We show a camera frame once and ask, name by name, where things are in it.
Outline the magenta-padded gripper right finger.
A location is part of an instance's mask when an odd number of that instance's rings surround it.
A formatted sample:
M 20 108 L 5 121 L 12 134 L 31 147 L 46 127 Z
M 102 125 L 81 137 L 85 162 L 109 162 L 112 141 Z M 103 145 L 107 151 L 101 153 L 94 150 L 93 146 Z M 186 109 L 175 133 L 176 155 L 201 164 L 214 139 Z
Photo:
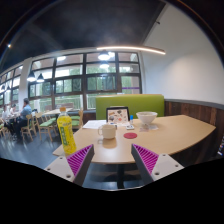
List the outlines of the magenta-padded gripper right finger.
M 137 144 L 131 146 L 131 154 L 145 185 L 183 169 L 183 166 L 168 154 L 156 154 Z

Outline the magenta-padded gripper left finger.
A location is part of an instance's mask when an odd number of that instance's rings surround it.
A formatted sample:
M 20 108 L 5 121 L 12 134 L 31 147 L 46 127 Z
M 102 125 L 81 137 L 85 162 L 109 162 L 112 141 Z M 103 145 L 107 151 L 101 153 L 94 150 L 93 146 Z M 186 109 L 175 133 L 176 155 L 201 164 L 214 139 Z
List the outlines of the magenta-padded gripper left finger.
M 93 156 L 94 145 L 91 144 L 68 157 L 59 156 L 45 170 L 82 186 Z

